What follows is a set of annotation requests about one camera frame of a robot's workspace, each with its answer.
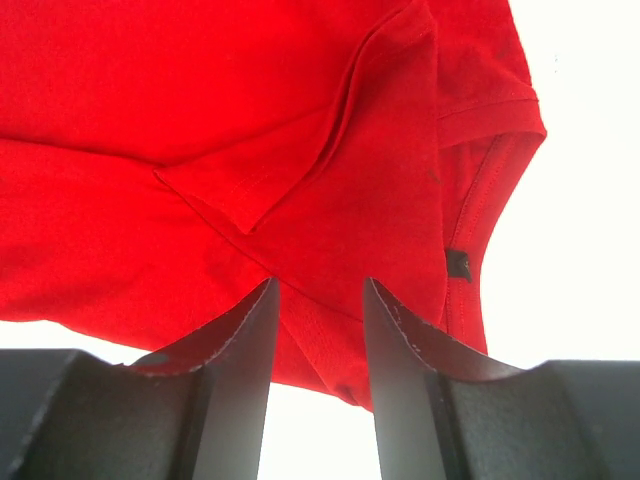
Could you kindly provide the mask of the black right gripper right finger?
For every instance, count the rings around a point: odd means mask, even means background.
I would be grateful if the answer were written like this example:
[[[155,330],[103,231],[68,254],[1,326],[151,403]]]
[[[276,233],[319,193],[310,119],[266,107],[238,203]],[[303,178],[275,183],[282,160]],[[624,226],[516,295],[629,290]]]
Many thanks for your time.
[[[635,479],[639,365],[519,369],[420,319],[375,279],[364,330],[385,479]]]

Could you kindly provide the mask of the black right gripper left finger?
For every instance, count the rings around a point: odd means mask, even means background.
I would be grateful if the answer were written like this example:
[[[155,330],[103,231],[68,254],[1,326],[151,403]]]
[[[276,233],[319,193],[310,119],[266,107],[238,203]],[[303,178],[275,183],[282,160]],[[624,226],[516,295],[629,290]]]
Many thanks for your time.
[[[76,349],[1,353],[5,479],[253,479],[279,284],[135,363]]]

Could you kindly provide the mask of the red t shirt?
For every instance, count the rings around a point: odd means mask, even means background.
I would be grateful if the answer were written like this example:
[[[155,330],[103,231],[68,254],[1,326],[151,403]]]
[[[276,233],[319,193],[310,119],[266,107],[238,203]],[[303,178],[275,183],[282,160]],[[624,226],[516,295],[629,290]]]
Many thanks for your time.
[[[156,350],[274,277],[274,380],[370,408],[364,281],[484,351],[545,136],[506,1],[5,1],[1,317]]]

